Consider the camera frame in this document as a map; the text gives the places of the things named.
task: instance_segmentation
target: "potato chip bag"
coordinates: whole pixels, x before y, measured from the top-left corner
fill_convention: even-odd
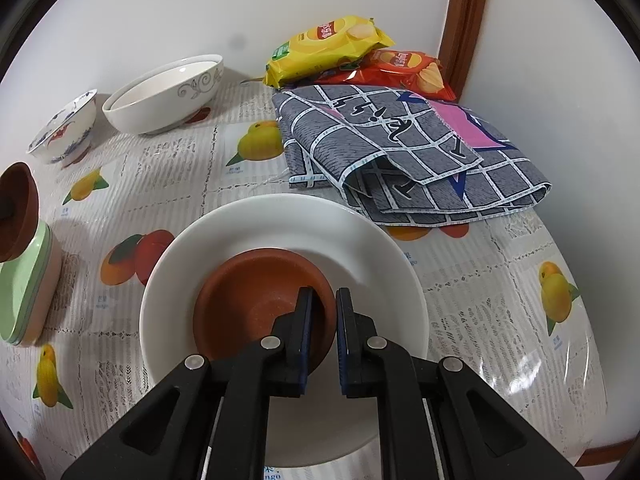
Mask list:
[[[393,45],[393,40],[359,16],[344,16],[310,28],[281,44],[267,63],[263,82],[281,88],[284,82],[356,61],[375,48]]]
[[[375,50],[361,60],[326,70],[318,84],[353,84],[406,88],[430,99],[455,101],[453,90],[442,80],[440,63],[424,52]]]

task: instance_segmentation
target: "gray checkered cloth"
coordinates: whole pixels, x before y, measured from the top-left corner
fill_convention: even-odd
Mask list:
[[[291,187],[335,186],[384,225],[442,226],[536,205],[551,184],[470,110],[373,86],[277,93]]]

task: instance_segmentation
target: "yellow chip bag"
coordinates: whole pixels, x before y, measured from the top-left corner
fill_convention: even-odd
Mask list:
[[[310,28],[281,44],[267,63],[263,82],[280,88],[285,82],[356,61],[370,50],[393,44],[373,20],[344,16]]]

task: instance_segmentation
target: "white plate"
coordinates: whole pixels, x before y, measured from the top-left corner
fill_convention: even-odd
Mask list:
[[[140,343],[157,383],[196,352],[193,305],[207,275],[236,254],[256,248],[294,251],[312,261],[335,290],[351,289],[356,312],[371,316],[378,334],[424,358],[429,326],[422,288],[409,261],[379,227],[321,198],[272,194],[239,200],[187,227],[158,261],[146,285]],[[328,462],[378,434],[376,401],[340,394],[334,347],[309,376],[300,399],[272,398],[265,464]]]

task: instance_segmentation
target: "table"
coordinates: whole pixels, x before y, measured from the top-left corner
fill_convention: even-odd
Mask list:
[[[62,275],[37,346],[0,345],[0,410],[29,441],[48,479],[59,478],[150,387],[138,331],[145,272],[131,276],[110,264],[116,246],[129,239],[132,247],[121,247],[131,251],[145,235],[177,236],[212,209],[257,194],[308,192],[341,202],[333,189],[289,189],[284,155],[227,166],[247,128],[275,118],[272,92],[258,82],[228,83],[189,123],[155,137],[119,133],[99,113],[94,146],[77,164],[31,164],[40,216],[62,244]],[[71,193],[63,203],[98,168],[108,186],[78,200]],[[426,296],[428,358],[464,359],[575,462],[604,419],[604,380],[581,298],[548,333],[540,265],[551,261],[575,280],[536,213],[394,236]],[[44,344],[55,350],[72,409],[31,398]],[[379,464],[373,441],[329,464],[268,467],[264,475],[373,480]]]

